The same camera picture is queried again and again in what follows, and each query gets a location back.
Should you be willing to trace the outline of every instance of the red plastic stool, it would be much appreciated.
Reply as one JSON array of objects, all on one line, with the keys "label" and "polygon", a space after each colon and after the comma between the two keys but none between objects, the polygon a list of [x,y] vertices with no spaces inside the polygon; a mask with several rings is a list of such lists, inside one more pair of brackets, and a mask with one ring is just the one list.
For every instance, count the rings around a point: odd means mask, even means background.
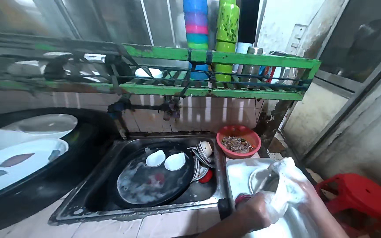
[{"label": "red plastic stool", "polygon": [[[331,182],[337,184],[337,190],[328,185]],[[358,235],[362,235],[381,227],[381,187],[375,182],[357,174],[338,174],[317,184],[315,189],[319,195],[321,194],[320,189],[337,195],[336,198],[325,203],[331,214],[337,214],[346,209],[355,209],[375,219],[373,224],[364,224],[356,228],[339,221],[348,234],[359,231]]]}]

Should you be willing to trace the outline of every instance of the green thermos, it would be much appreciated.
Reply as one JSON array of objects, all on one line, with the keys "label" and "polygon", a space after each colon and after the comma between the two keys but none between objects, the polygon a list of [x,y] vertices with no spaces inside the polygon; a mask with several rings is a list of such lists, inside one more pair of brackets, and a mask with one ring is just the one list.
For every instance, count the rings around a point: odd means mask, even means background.
[{"label": "green thermos", "polygon": [[[219,16],[217,19],[217,43],[216,51],[235,52],[237,42],[237,31],[239,27],[240,9],[236,5],[236,0],[220,1]],[[220,73],[232,73],[233,65],[217,64],[215,71]],[[217,81],[228,82],[232,80],[230,75],[216,74]]]}]

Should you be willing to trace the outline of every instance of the washing basin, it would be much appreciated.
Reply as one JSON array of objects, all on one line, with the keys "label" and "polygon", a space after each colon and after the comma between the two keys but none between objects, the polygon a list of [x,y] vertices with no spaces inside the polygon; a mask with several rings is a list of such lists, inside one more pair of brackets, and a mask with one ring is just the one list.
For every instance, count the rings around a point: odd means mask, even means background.
[{"label": "washing basin", "polygon": [[[172,141],[187,147],[200,141],[213,146],[215,164],[213,178],[207,183],[192,182],[187,190],[166,205],[142,208],[122,208],[108,196],[108,178],[121,159],[151,143]],[[219,199],[227,197],[226,158],[215,141],[215,134],[193,133],[186,135],[132,136],[128,141],[114,141],[102,161],[92,173],[79,184],[50,218],[50,224],[115,219],[130,221],[149,215],[217,206]]]}]

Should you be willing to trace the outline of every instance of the green dish rack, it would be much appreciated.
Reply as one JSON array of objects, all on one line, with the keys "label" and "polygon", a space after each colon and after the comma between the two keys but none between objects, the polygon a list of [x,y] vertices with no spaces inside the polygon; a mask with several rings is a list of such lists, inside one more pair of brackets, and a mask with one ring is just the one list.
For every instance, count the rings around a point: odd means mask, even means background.
[{"label": "green dish rack", "polygon": [[[310,86],[315,73],[320,67],[320,61],[295,56],[269,56],[248,55],[240,53],[226,53],[211,50],[189,50],[147,45],[123,44],[127,53],[137,58],[167,59],[189,61],[193,64],[247,64],[272,67],[289,67],[304,69],[298,79],[274,78],[292,81],[289,84],[248,83],[239,82],[239,77],[254,77],[253,75],[228,74],[231,82],[216,82],[215,71],[204,72],[207,80],[192,80],[190,72],[197,71],[189,68],[161,67],[162,78],[135,77],[123,84],[108,83],[81,83],[74,82],[69,77],[59,80],[27,80],[28,78],[42,78],[42,75],[11,75],[7,72],[0,73],[0,89],[2,90],[40,90],[61,92],[87,92],[87,93],[117,93],[139,95],[167,95],[167,96],[195,96],[195,97],[232,97],[251,99],[274,100],[302,100]],[[70,39],[56,39],[48,37],[16,35],[0,33],[0,48],[7,51],[0,53],[3,58],[18,60],[47,60],[43,57],[46,52],[71,52],[77,54],[121,54],[119,46],[112,42],[80,41]],[[130,78],[114,73],[114,78]],[[101,75],[81,75],[82,77],[104,77]]]}]

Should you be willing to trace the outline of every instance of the human arm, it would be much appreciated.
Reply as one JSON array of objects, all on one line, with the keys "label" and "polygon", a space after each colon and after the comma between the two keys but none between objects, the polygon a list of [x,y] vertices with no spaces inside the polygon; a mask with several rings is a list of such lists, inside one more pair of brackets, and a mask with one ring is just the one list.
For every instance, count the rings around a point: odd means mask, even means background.
[{"label": "human arm", "polygon": [[312,215],[318,229],[324,238],[349,238],[342,226],[331,215],[317,191],[309,182],[298,182],[307,194],[308,202],[305,204]]},{"label": "human arm", "polygon": [[250,231],[268,227],[271,223],[265,205],[264,195],[257,193],[236,212],[201,233],[198,238],[238,238]]}]

